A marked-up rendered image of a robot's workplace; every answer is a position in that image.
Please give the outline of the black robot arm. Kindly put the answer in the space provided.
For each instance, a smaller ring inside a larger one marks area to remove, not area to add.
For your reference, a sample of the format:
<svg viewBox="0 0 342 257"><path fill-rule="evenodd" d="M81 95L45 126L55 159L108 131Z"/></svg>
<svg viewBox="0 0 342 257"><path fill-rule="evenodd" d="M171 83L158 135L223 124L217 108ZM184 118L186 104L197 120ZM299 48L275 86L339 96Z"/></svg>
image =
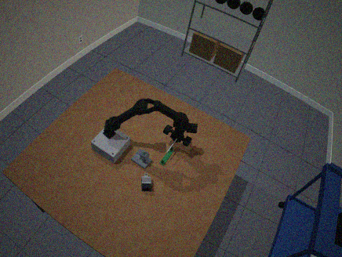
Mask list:
<svg viewBox="0 0 342 257"><path fill-rule="evenodd" d="M151 103L154 106L147 108L147 104ZM189 119L187 115L182 112L176 112L175 110L167 107L165 104L161 103L159 100L152 100L150 98L139 99L133 107L128 109L127 111L123 112L118 116L110 117L106 120L104 126L103 134L108 138L112 138L116 135L115 130L120 129L121 123L127 121L128 119L132 118L136 114L150 114L153 111L159 111L162 114L166 115L169 118L174 120L173 127L175 127L175 131L177 133L182 132L190 132L190 133L197 133L198 124L189 123Z"/></svg>

